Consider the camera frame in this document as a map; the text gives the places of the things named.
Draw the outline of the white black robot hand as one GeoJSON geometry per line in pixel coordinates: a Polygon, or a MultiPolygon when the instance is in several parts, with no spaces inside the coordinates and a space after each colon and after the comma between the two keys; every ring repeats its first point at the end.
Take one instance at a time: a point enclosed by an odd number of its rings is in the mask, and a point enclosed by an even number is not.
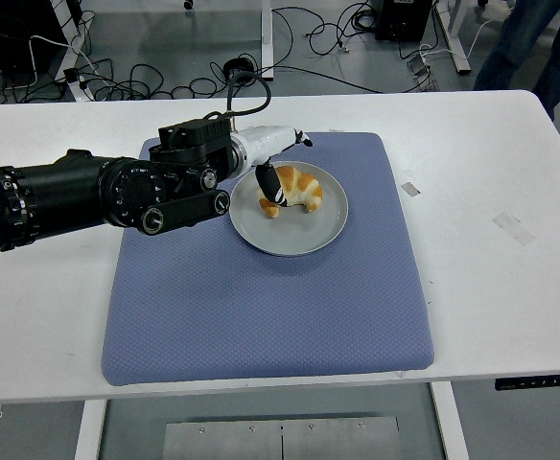
{"type": "Polygon", "coordinates": [[[270,158],[296,144],[311,147],[313,143],[308,135],[290,126],[257,126],[233,132],[231,143],[237,158],[234,176],[242,176],[255,167],[256,180],[264,197],[274,204],[287,207],[286,193],[276,170],[270,164],[270,158]]]}

